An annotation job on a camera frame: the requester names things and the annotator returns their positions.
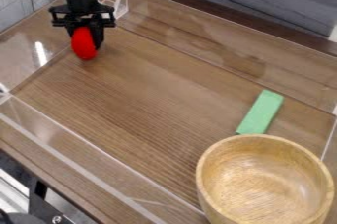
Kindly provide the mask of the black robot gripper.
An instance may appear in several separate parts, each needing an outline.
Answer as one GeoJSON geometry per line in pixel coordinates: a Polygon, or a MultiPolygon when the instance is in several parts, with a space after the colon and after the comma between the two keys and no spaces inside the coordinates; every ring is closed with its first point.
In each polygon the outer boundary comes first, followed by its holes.
{"type": "MultiPolygon", "coordinates": [[[[103,27],[115,26],[114,8],[101,4],[97,0],[65,0],[65,4],[51,6],[49,12],[53,17],[53,25],[65,27],[70,37],[74,30],[93,20],[97,20],[103,27]]],[[[95,49],[99,48],[103,41],[102,26],[91,25],[89,27],[95,49]]]]}

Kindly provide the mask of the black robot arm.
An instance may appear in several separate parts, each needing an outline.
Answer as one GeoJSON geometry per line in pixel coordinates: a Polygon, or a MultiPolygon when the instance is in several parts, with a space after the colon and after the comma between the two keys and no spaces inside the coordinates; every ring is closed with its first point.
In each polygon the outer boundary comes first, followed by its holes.
{"type": "Polygon", "coordinates": [[[50,6],[49,12],[53,26],[63,27],[70,37],[78,28],[87,28],[97,50],[103,41],[103,29],[115,27],[114,7],[98,0],[65,0],[62,5],[50,6]]]}

